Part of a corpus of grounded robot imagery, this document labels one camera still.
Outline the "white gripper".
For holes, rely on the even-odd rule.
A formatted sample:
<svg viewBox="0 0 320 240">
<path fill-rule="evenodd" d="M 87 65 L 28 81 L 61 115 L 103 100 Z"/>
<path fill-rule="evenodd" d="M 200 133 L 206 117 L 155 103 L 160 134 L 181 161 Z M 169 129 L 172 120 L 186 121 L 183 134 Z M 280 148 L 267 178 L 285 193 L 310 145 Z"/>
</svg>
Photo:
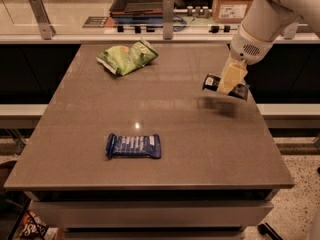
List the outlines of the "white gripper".
<svg viewBox="0 0 320 240">
<path fill-rule="evenodd" d="M 272 46 L 272 42 L 255 39 L 240 26 L 231 40 L 231 56 L 222 70 L 217 91 L 229 94 L 247 75 L 247 65 L 260 62 Z"/>
</svg>

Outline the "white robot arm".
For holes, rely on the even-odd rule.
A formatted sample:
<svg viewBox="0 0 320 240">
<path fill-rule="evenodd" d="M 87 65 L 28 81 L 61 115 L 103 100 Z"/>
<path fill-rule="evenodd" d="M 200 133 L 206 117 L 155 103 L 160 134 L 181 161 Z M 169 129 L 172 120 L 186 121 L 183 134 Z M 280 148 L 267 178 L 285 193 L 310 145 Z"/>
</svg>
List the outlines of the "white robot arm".
<svg viewBox="0 0 320 240">
<path fill-rule="evenodd" d="M 231 40 L 217 91 L 229 94 L 242 83 L 247 66 L 260 62 L 275 39 L 299 20 L 320 37 L 320 0 L 253 0 Z"/>
</svg>

